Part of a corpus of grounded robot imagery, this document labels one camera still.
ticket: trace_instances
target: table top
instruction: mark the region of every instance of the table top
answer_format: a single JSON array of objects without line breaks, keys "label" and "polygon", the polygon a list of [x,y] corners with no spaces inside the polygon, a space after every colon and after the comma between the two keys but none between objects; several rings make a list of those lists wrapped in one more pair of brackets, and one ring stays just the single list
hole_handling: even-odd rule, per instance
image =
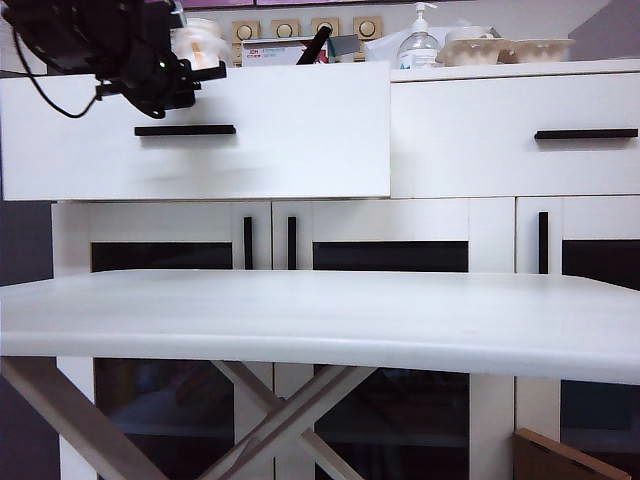
[{"label": "table top", "polygon": [[640,384],[640,292],[524,274],[132,270],[0,288],[2,355]]}]

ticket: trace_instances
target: cardboard box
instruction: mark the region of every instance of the cardboard box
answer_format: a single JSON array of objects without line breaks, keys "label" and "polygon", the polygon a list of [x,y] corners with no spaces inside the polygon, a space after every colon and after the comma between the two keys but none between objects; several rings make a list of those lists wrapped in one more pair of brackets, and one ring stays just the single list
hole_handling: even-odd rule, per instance
[{"label": "cardboard box", "polygon": [[[242,42],[242,66],[295,65],[313,37],[255,39]],[[318,63],[329,63],[325,43]]]},{"label": "cardboard box", "polygon": [[631,480],[631,475],[526,428],[513,435],[514,480]]}]

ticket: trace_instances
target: pump bottle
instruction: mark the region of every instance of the pump bottle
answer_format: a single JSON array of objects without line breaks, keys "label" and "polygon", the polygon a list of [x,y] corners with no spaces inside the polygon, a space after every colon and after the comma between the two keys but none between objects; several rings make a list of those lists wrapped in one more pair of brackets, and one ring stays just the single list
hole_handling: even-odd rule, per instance
[{"label": "pump bottle", "polygon": [[438,8],[430,3],[416,3],[418,18],[411,27],[411,35],[398,49],[398,68],[401,70],[429,68],[436,64],[436,56],[440,50],[438,40],[429,35],[429,24],[424,19],[425,7]]}]

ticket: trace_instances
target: brown cardboard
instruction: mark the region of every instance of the brown cardboard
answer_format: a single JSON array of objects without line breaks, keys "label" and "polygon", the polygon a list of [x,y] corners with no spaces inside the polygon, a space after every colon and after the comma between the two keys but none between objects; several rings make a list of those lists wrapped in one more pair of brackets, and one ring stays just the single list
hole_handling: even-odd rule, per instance
[{"label": "brown cardboard", "polygon": [[526,428],[513,436],[515,480],[631,480],[631,475]]}]

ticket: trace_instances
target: black cable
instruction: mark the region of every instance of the black cable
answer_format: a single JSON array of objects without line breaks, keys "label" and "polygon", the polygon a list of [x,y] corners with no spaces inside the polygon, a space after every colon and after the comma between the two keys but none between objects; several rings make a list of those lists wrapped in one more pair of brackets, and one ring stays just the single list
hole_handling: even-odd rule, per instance
[{"label": "black cable", "polygon": [[53,103],[53,101],[47,96],[47,94],[44,93],[44,90],[42,90],[42,87],[40,87],[40,84],[38,84],[38,82],[36,81],[35,75],[31,71],[31,67],[29,67],[29,65],[27,64],[27,60],[24,58],[24,54],[22,53],[22,47],[20,46],[20,40],[18,39],[18,32],[16,31],[15,28],[13,29],[13,44],[15,45],[16,51],[18,52],[18,57],[20,58],[20,63],[22,63],[22,68],[24,68],[25,72],[27,72],[27,77],[29,78],[29,80],[31,80],[31,83],[33,83],[33,86],[36,87],[36,90],[38,91],[40,96],[44,99],[45,102],[47,102],[51,106],[51,108],[53,108],[55,111],[69,118],[81,118],[87,114],[87,112],[91,109],[93,104],[98,99],[97,94],[91,99],[91,101],[87,104],[87,106],[82,112],[80,113],[67,112],[66,110],[62,109],[61,107]]}]

